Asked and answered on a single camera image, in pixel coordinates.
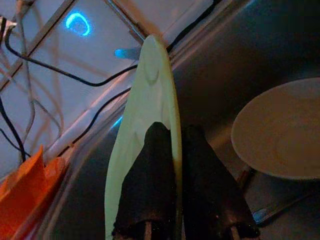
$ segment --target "orange plastic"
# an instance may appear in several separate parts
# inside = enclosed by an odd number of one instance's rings
[[[0,240],[22,239],[48,207],[65,169],[58,157],[44,167],[43,148],[0,186]]]

